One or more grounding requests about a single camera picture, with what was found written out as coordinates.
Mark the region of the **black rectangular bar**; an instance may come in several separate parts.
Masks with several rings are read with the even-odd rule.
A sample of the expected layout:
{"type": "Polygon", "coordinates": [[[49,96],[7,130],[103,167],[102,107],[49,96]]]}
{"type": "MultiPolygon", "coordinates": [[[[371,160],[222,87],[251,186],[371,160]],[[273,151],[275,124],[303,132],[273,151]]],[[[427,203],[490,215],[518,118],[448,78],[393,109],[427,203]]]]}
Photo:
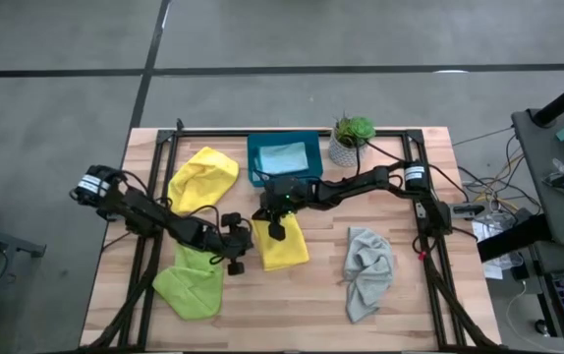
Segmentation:
{"type": "Polygon", "coordinates": [[[500,234],[478,242],[479,258],[485,263],[535,242],[551,240],[546,217],[543,214],[534,215],[500,234]]]}

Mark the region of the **lime green microfiber towel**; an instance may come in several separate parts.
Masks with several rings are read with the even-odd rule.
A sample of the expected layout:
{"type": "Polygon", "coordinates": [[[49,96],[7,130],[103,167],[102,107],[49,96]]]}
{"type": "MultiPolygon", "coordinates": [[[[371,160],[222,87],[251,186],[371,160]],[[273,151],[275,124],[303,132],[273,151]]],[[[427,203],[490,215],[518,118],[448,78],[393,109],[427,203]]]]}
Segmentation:
{"type": "Polygon", "coordinates": [[[177,244],[174,263],[161,270],[153,289],[185,321],[210,319],[222,305],[224,272],[213,254],[177,244]]]}

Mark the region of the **succulent in patterned white pot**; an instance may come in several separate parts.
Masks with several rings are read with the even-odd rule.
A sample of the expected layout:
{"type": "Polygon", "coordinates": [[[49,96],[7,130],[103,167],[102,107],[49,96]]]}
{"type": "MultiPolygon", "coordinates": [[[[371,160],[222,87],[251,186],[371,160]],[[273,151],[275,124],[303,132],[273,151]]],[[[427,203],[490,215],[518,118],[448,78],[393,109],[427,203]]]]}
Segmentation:
{"type": "Polygon", "coordinates": [[[367,143],[375,135],[375,127],[370,119],[343,115],[332,128],[328,156],[338,166],[358,167],[367,143]]]}

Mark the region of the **grey microfiber towel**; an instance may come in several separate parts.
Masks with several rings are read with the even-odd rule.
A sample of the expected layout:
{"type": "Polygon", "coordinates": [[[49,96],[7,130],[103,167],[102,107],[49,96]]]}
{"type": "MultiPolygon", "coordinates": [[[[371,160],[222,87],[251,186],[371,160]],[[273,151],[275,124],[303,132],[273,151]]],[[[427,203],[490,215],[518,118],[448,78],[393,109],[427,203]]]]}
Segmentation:
{"type": "Polygon", "coordinates": [[[379,309],[394,277],[394,255],[389,242],[369,228],[350,227],[343,281],[347,283],[346,313],[352,324],[379,309]]]}

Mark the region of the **yellow microfiber towel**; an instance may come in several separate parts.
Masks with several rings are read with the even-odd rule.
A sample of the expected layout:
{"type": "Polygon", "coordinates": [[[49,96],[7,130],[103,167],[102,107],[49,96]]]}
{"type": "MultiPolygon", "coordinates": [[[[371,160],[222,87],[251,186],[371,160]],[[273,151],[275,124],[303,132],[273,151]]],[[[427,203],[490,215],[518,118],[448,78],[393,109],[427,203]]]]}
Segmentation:
{"type": "Polygon", "coordinates": [[[211,147],[203,147],[171,178],[167,197],[174,213],[214,206],[238,179],[239,163],[211,147]]]}
{"type": "Polygon", "coordinates": [[[269,236],[269,222],[253,219],[255,247],[260,254],[263,269],[274,271],[307,263],[310,255],[303,232],[294,214],[281,219],[285,239],[278,241],[269,236]]]}

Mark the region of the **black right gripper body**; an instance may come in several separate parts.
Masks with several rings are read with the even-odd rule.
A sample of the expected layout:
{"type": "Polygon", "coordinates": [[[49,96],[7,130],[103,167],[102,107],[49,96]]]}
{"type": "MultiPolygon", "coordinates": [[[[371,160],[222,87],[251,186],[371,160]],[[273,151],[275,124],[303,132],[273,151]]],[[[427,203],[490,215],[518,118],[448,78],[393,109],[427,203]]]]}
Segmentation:
{"type": "Polygon", "coordinates": [[[260,207],[270,214],[296,213],[308,206],[311,184],[296,177],[278,177],[264,182],[260,207]]]}

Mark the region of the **light blue microfiber towel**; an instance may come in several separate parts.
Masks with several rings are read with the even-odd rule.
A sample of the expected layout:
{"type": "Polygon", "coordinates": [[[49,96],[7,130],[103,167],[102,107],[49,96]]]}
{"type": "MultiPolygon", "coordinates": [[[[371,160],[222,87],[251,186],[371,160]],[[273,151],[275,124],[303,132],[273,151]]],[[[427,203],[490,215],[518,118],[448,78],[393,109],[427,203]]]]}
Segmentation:
{"type": "Polygon", "coordinates": [[[302,142],[258,149],[256,169],[270,175],[300,172],[309,168],[306,145],[302,142]]]}

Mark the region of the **grey side desk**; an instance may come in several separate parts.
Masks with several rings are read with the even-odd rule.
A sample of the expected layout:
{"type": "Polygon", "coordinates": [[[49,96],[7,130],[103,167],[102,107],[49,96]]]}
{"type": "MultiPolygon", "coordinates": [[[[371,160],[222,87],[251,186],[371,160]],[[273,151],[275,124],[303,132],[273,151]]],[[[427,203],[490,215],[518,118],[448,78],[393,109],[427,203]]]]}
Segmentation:
{"type": "Polygon", "coordinates": [[[564,126],[564,114],[550,128],[537,126],[528,110],[514,112],[511,120],[529,166],[551,238],[564,245],[564,192],[544,182],[547,176],[557,171],[554,159],[564,164],[564,142],[559,142],[556,138],[556,133],[564,126]]]}

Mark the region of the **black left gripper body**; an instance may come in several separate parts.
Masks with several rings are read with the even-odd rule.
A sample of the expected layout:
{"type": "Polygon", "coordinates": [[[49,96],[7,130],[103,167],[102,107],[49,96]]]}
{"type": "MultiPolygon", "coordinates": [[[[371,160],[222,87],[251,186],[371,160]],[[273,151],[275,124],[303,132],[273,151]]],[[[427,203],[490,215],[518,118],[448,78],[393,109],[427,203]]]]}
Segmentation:
{"type": "Polygon", "coordinates": [[[250,225],[231,226],[229,233],[220,236],[219,245],[213,250],[215,256],[212,258],[212,262],[219,264],[223,260],[229,260],[234,263],[237,258],[242,257],[247,250],[254,246],[252,230],[250,225]]]}

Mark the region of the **teal plastic bin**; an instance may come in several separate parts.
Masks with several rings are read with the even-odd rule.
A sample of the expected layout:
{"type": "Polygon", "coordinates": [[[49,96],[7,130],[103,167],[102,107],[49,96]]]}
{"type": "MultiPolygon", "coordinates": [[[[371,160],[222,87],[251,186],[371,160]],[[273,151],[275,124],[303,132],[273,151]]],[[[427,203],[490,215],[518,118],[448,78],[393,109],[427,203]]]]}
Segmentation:
{"type": "Polygon", "coordinates": [[[257,133],[248,135],[248,170],[249,179],[255,187],[262,187],[269,176],[298,176],[320,177],[323,166],[320,154],[319,135],[317,131],[282,132],[282,133],[257,133]],[[300,172],[270,175],[256,169],[258,149],[264,146],[281,146],[302,142],[306,145],[309,168],[300,172]]]}

